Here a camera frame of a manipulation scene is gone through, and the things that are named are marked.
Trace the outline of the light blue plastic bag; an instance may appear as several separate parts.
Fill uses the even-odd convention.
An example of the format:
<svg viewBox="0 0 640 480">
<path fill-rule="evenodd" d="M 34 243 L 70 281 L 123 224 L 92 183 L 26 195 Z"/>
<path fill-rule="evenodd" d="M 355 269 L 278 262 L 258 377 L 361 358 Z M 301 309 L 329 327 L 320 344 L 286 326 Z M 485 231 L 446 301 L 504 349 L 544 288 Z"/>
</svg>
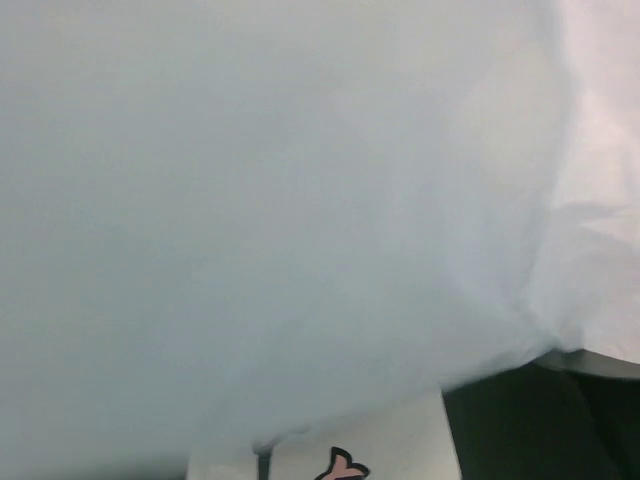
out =
<svg viewBox="0 0 640 480">
<path fill-rule="evenodd" d="M 232 478 L 639 362 L 635 1 L 5 1 L 1 475 Z"/>
</svg>

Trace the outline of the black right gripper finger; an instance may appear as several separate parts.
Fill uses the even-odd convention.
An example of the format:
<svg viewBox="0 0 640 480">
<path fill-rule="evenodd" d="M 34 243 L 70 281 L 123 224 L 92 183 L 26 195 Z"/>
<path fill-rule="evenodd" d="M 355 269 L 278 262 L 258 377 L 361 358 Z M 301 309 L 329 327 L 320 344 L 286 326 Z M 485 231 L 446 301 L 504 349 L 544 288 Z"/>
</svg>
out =
<svg viewBox="0 0 640 480">
<path fill-rule="evenodd" d="M 639 367 L 580 350 L 445 393 L 465 479 L 636 479 Z"/>
</svg>

